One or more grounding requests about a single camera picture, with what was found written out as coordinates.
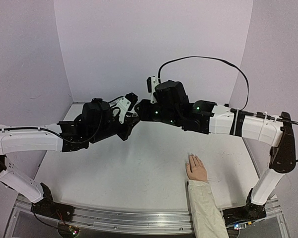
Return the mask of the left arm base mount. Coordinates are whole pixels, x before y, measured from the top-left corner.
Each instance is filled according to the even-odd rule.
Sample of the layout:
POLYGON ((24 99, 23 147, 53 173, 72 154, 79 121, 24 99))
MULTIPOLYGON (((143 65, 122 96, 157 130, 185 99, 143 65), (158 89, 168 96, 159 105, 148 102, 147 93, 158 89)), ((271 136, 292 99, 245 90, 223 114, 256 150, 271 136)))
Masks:
POLYGON ((44 183, 40 183, 40 185, 43 189, 43 198, 32 204, 31 212, 35 215, 58 219, 63 222, 70 222, 73 218, 74 207, 55 202, 49 187, 44 183))

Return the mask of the beige sleeved forearm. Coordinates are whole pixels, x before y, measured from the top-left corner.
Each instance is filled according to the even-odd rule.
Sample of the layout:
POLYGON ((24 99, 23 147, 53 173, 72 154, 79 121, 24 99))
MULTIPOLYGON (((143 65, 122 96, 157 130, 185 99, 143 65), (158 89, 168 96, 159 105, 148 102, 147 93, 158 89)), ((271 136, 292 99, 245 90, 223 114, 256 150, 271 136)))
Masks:
POLYGON ((188 180, 188 195, 195 237, 227 238, 223 217, 208 182, 188 180))

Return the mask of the mannequin hand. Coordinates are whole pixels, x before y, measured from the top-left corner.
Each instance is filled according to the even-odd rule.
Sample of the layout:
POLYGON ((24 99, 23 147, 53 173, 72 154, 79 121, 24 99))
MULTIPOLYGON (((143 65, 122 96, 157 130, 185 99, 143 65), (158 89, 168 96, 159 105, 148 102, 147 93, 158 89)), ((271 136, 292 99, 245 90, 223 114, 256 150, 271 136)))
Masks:
POLYGON ((190 180, 208 181, 207 170, 198 156, 190 154, 186 163, 186 173, 190 180))

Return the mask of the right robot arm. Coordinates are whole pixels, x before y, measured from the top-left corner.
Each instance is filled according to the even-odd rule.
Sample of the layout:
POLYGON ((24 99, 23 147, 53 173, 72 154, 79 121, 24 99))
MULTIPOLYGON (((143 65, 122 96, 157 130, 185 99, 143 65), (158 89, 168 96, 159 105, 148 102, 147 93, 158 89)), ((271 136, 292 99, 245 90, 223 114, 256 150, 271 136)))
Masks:
POLYGON ((225 134, 270 145, 270 162, 253 187, 250 202, 262 206, 284 174, 296 166, 296 146, 290 115, 251 113, 215 102, 189 101, 181 82, 167 81, 149 90, 150 99, 135 105, 141 121, 155 121, 203 134, 225 134))

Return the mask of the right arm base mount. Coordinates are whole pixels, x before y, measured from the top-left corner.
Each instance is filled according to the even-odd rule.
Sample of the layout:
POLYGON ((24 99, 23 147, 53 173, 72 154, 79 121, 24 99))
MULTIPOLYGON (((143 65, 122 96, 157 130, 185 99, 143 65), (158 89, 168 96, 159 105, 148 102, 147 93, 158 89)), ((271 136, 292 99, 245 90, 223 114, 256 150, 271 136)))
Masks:
POLYGON ((227 228, 241 223, 254 222, 266 217, 265 203, 257 205, 251 201, 249 194, 246 204, 240 207, 228 208, 223 210, 223 218, 227 228))

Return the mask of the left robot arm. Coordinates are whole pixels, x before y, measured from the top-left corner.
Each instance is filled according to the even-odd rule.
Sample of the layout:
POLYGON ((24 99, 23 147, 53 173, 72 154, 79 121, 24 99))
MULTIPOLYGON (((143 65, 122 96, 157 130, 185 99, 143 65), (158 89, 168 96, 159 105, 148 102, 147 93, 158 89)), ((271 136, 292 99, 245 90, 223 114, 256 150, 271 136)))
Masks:
POLYGON ((57 205, 52 202, 50 189, 17 169, 6 155, 40 150, 75 152, 113 135, 125 141, 139 122, 134 111, 136 102, 137 99, 127 97, 110 102, 94 98, 83 105, 81 114, 72 121, 43 126, 0 125, 0 182, 37 204, 45 216, 54 216, 57 205))

